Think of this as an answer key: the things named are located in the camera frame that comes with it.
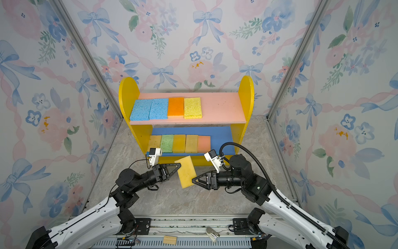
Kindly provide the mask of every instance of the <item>shelf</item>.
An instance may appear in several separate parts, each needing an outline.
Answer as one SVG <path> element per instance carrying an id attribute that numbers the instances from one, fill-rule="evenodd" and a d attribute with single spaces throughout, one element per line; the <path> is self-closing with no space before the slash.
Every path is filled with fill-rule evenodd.
<path id="1" fill-rule="evenodd" d="M 201 135 L 210 136 L 211 149 L 220 150 L 221 145 L 226 142 L 232 142 L 231 127 L 167 127 L 167 128 L 153 128 L 152 135 L 167 135 L 167 134 L 185 134 L 185 135 Z M 232 145 L 222 149 L 224 155 L 234 155 L 235 149 Z M 163 153 L 163 157 L 186 157 L 186 156 L 203 156 L 203 153 Z"/>
<path id="2" fill-rule="evenodd" d="M 169 92 L 140 93 L 138 99 L 200 97 L 202 118 L 169 118 L 166 120 L 130 121 L 131 125 L 155 124 L 245 124 L 242 104 L 237 92 Z"/>

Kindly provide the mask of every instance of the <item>green sponge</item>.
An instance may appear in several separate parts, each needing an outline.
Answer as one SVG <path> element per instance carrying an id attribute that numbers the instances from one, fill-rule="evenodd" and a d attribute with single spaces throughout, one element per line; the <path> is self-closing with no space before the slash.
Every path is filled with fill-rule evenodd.
<path id="1" fill-rule="evenodd" d="M 162 149 L 162 153 L 173 152 L 173 140 L 174 135 L 162 135 L 162 140 L 160 141 L 160 148 Z"/>

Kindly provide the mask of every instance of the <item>yellow sponge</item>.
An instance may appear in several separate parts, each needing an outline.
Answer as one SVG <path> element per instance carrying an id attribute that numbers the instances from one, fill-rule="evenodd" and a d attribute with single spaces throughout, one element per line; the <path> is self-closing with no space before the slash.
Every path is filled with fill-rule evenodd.
<path id="1" fill-rule="evenodd" d="M 198 153 L 198 135 L 187 135 L 185 153 Z"/>
<path id="2" fill-rule="evenodd" d="M 186 188 L 192 186 L 192 178 L 196 177 L 195 168 L 193 167 L 191 156 L 181 158 L 175 163 L 181 163 L 181 168 L 178 169 L 178 176 L 181 182 L 181 187 Z"/>
<path id="3" fill-rule="evenodd" d="M 146 151 L 149 151 L 150 148 L 160 148 L 161 140 L 162 140 L 162 135 L 150 135 L 148 149 Z"/>
<path id="4" fill-rule="evenodd" d="M 184 99 L 184 118 L 202 118 L 202 106 L 200 97 Z"/>
<path id="5" fill-rule="evenodd" d="M 174 135 L 173 153 L 184 153 L 185 152 L 185 139 L 186 139 L 186 135 Z"/>

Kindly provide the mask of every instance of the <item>toy shelf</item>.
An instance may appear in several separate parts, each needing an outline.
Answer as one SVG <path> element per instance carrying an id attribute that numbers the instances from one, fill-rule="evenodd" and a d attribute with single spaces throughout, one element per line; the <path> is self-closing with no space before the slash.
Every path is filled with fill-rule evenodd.
<path id="1" fill-rule="evenodd" d="M 167 120 L 130 121 L 135 100 L 172 98 L 172 97 L 200 97 L 202 118 L 183 119 L 174 118 Z M 192 134 L 211 136 L 211 149 L 217 152 L 225 142 L 242 143 L 243 136 L 249 124 L 254 106 L 254 86 L 250 76 L 244 76 L 240 82 L 239 91 L 236 92 L 186 92 L 186 93 L 140 93 L 135 80 L 131 77 L 121 81 L 119 87 L 119 105 L 123 117 L 134 135 L 142 153 L 147 154 L 150 135 L 166 134 Z M 173 124 L 230 124 L 223 127 L 166 127 L 153 128 L 152 125 Z M 239 148 L 226 146 L 223 153 L 226 158 L 237 154 Z M 163 153 L 159 163 L 174 163 L 174 161 L 190 155 L 193 165 L 211 166 L 203 154 L 198 153 Z"/>

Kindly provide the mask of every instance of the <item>sponge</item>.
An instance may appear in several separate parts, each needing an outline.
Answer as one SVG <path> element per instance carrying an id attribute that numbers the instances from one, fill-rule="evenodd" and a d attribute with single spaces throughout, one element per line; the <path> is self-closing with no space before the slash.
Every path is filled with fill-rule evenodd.
<path id="1" fill-rule="evenodd" d="M 198 153 L 207 153 L 210 150 L 210 136 L 198 136 Z"/>
<path id="2" fill-rule="evenodd" d="M 162 153 L 173 152 L 173 138 L 174 135 L 162 135 L 162 140 L 160 141 L 160 148 Z"/>
<path id="3" fill-rule="evenodd" d="M 186 139 L 186 135 L 174 135 L 173 153 L 184 153 L 185 152 L 185 139 Z"/>
<path id="4" fill-rule="evenodd" d="M 156 98 L 152 100 L 149 119 L 167 119 L 168 98 Z"/>
<path id="5" fill-rule="evenodd" d="M 187 135 L 185 153 L 198 153 L 198 135 Z"/>
<path id="6" fill-rule="evenodd" d="M 184 98 L 169 98 L 168 118 L 184 117 Z"/>
<path id="7" fill-rule="evenodd" d="M 200 97 L 184 99 L 184 118 L 202 118 L 202 106 Z"/>
<path id="8" fill-rule="evenodd" d="M 135 100 L 134 107 L 130 115 L 131 121 L 149 120 L 149 111 L 152 100 Z"/>
<path id="9" fill-rule="evenodd" d="M 193 167 L 191 156 L 181 158 L 175 163 L 181 163 L 181 168 L 177 170 L 181 187 L 186 188 L 192 186 L 192 178 L 196 177 L 195 168 Z"/>
<path id="10" fill-rule="evenodd" d="M 150 135 L 148 149 L 146 151 L 149 151 L 150 148 L 160 148 L 160 140 L 161 139 L 162 139 L 162 135 Z"/>

